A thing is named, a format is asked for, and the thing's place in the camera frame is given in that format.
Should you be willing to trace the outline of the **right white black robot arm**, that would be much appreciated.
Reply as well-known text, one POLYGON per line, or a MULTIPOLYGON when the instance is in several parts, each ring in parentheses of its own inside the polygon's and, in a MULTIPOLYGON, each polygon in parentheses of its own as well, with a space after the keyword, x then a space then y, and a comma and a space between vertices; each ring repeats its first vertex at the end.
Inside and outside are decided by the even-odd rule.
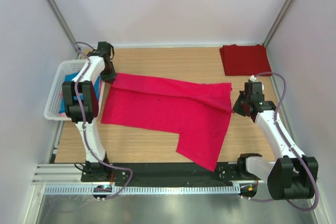
POLYGON ((260 154, 241 154, 236 167, 238 177, 248 180, 256 176, 266 182, 273 200, 318 199, 317 160, 308 157, 295 144, 278 115, 278 109, 273 102, 265 100, 263 84, 255 77, 245 82, 233 111, 252 119, 263 132, 276 158, 272 164, 260 154))

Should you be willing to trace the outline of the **magenta pink t shirt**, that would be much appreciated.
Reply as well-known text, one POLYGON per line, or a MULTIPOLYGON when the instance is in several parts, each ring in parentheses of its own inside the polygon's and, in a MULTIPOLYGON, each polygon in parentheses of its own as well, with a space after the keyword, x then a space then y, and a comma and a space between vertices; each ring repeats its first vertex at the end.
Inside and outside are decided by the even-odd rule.
POLYGON ((231 83, 120 73, 110 86, 101 123, 178 134, 177 153, 212 172, 230 123, 231 91, 231 83))

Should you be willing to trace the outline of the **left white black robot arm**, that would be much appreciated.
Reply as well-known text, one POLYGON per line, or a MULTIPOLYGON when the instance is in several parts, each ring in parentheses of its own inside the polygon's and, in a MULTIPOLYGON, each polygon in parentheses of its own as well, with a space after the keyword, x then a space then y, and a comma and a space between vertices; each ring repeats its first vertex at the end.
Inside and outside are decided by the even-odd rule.
POLYGON ((111 178, 112 169, 98 133, 101 102, 94 88, 97 80, 100 84, 111 84, 117 77, 112 63, 114 47, 100 41, 88 54, 80 49, 77 52, 86 58, 86 62, 72 80, 62 84, 65 114, 76 125, 85 147, 86 161, 81 168, 83 181, 106 182, 111 178))

